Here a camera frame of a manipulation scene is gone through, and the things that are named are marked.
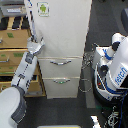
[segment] floor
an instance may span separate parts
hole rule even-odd
[[[106,0],[104,3],[93,0],[85,54],[92,53],[91,44],[93,43],[100,46],[111,45],[111,37],[116,32],[127,35],[120,19],[122,9],[127,6],[128,0],[125,2]],[[80,88],[87,92],[83,93],[79,90],[76,99],[25,98],[27,113],[18,128],[36,128],[41,125],[79,125],[81,128],[92,128],[91,115],[98,117],[103,128],[106,121],[101,114],[103,106],[93,95],[90,67],[85,66],[85,61],[83,62],[81,79],[87,79],[80,80]]]

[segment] label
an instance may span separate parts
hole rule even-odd
[[[20,8],[11,8],[11,9],[7,9],[7,11],[8,11],[8,13],[15,13],[15,12],[20,13],[21,9]]]
[[[1,54],[1,57],[6,57],[6,55],[5,54]]]
[[[23,57],[24,53],[13,53],[14,57]]]
[[[9,67],[9,69],[13,69],[13,67]]]
[[[124,67],[120,67],[119,69],[118,69],[118,72],[117,72],[117,74],[116,74],[116,76],[115,76],[115,82],[116,82],[116,84],[118,85],[118,86],[120,86],[121,84],[122,84],[122,82],[123,82],[123,80],[125,79],[125,77],[127,76],[127,73],[128,73],[128,71],[127,71],[127,69],[126,68],[124,68]]]
[[[49,5],[47,2],[38,2],[37,7],[39,16],[49,16]]]
[[[7,33],[7,35],[8,35],[9,38],[14,38],[12,33]]]

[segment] sticker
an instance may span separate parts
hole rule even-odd
[[[7,35],[8,35],[9,38],[14,38],[12,33],[7,33]]]
[[[13,67],[9,67],[9,69],[13,69]]]
[[[38,2],[37,7],[38,7],[39,16],[42,16],[42,17],[49,16],[49,5],[48,5],[48,3]]]
[[[21,12],[21,9],[20,8],[11,8],[11,9],[7,9],[7,11],[8,11],[8,13],[10,13],[10,12],[13,12],[13,13],[15,13],[15,12]]]
[[[6,57],[6,55],[5,54],[1,54],[1,57]]]
[[[24,53],[13,53],[14,57],[23,57]]]

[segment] black cable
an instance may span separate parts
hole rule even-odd
[[[119,122],[118,128],[120,128],[120,126],[121,126],[121,122],[122,122],[122,107],[123,107],[123,103],[124,103],[124,98],[127,95],[127,93],[128,93],[128,90],[125,92],[124,97],[123,97],[122,102],[121,102],[121,112],[120,112],[121,114],[120,114],[120,122]]]
[[[106,0],[98,0],[100,3],[104,3],[106,2]]]

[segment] filing cabinet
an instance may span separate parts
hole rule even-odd
[[[25,1],[30,27],[32,10],[38,39],[45,41],[38,60],[47,98],[76,98],[92,0],[31,3],[29,8]]]

